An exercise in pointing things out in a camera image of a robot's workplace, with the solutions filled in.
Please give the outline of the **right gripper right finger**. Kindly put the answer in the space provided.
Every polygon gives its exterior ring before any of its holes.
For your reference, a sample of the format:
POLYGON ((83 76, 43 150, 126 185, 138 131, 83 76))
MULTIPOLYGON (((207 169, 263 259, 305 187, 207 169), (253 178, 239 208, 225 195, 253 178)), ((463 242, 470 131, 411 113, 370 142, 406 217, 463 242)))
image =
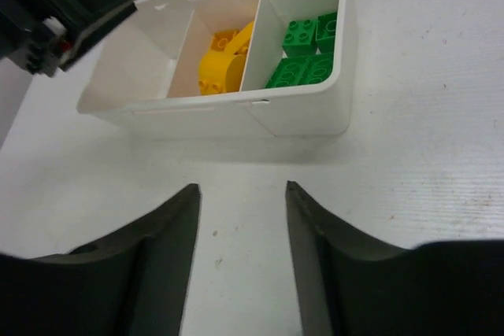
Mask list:
POLYGON ((332 214, 293 181, 286 205, 303 334, 502 334, 502 241, 403 249, 332 214))

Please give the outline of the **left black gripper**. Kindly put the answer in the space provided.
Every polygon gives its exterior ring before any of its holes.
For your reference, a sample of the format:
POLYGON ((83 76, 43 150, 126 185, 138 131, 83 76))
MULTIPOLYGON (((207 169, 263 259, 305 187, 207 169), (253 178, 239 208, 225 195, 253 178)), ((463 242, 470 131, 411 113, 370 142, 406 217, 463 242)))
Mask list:
POLYGON ((32 75, 69 70, 136 10, 136 0, 1 0, 1 57, 32 75))

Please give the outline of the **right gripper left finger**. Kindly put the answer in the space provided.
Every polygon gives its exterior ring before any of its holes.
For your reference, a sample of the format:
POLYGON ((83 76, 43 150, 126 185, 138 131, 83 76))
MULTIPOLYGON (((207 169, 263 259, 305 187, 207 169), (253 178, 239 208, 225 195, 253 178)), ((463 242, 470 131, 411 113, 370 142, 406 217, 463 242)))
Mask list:
POLYGON ((200 209, 200 189, 192 183, 68 253, 2 254, 2 334, 177 335, 200 209))

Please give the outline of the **yellow arched lego brick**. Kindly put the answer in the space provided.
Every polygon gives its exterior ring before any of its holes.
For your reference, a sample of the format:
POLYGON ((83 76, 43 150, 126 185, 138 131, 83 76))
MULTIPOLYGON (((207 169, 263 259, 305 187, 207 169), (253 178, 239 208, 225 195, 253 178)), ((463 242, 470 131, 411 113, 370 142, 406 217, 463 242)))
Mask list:
POLYGON ((237 92, 241 86, 254 22, 251 21, 225 47, 224 52, 208 49, 198 67, 201 95, 237 92))

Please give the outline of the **green lego brick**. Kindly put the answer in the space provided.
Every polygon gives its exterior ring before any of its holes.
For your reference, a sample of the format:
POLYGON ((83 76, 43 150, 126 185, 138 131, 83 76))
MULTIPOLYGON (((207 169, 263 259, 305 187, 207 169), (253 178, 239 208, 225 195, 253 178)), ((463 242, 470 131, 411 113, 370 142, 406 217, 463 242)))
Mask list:
POLYGON ((321 53, 332 53, 335 47, 337 12, 317 18, 316 44, 321 53))
POLYGON ((316 19, 290 21, 282 42, 282 48, 286 56, 315 55, 317 52, 316 29, 316 19))
POLYGON ((310 83, 308 77, 311 56, 285 57, 280 60, 265 89, 297 87, 310 83))
POLYGON ((318 84, 324 82, 333 69, 333 53, 313 55, 306 65, 302 77, 302 84, 318 84))

